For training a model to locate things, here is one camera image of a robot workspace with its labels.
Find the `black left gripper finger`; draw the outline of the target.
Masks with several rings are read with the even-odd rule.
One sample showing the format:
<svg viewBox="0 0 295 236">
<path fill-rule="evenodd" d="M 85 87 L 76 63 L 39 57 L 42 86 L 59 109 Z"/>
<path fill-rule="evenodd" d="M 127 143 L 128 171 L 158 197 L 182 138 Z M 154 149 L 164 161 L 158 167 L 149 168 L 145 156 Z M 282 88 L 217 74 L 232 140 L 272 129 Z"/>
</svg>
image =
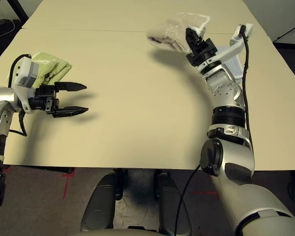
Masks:
<svg viewBox="0 0 295 236">
<path fill-rule="evenodd" d="M 64 108 L 57 108 L 52 111 L 52 116 L 54 118 L 64 118 L 80 115 L 88 111 L 88 108 L 79 107 L 79 106 L 69 106 Z"/>
<path fill-rule="evenodd" d="M 80 83 L 76 83 L 76 82 L 55 82 L 54 86 L 55 86 L 56 92 L 59 92 L 61 90 L 80 91 L 80 90 L 87 89 L 87 86 L 80 84 Z"/>
</svg>

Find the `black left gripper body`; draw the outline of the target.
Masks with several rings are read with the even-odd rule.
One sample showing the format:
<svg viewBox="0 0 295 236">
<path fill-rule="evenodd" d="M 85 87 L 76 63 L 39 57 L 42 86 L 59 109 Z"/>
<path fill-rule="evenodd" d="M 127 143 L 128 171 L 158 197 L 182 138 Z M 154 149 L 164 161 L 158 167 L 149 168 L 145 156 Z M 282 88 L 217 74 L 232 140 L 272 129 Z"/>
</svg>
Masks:
<svg viewBox="0 0 295 236">
<path fill-rule="evenodd" d="M 59 108 L 59 100 L 54 85 L 41 85 L 35 90 L 34 97 L 29 98 L 29 106 L 32 110 L 42 110 L 47 114 L 55 114 Z"/>
</svg>

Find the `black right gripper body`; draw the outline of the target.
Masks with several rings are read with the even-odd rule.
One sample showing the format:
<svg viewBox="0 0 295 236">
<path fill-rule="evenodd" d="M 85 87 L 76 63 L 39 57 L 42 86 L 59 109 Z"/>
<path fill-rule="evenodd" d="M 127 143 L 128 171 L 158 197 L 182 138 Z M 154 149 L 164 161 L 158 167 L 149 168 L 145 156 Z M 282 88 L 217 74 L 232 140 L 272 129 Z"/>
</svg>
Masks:
<svg viewBox="0 0 295 236">
<path fill-rule="evenodd" d="M 191 49 L 191 53 L 187 54 L 186 57 L 194 67 L 201 65 L 216 55 L 217 48 L 210 38 L 207 40 L 203 40 L 201 37 L 199 39 L 187 39 L 187 43 Z"/>
</svg>

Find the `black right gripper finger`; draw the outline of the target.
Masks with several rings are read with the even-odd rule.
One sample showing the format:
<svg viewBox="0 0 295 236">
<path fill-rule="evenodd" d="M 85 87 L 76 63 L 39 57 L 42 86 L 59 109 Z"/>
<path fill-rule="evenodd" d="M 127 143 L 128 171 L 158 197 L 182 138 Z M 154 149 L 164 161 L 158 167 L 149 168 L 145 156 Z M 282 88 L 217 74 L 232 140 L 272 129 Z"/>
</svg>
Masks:
<svg viewBox="0 0 295 236">
<path fill-rule="evenodd" d="M 198 47 L 202 42 L 202 37 L 197 34 L 197 32 L 191 28 L 187 28 L 185 31 L 185 39 L 190 48 Z"/>
</svg>

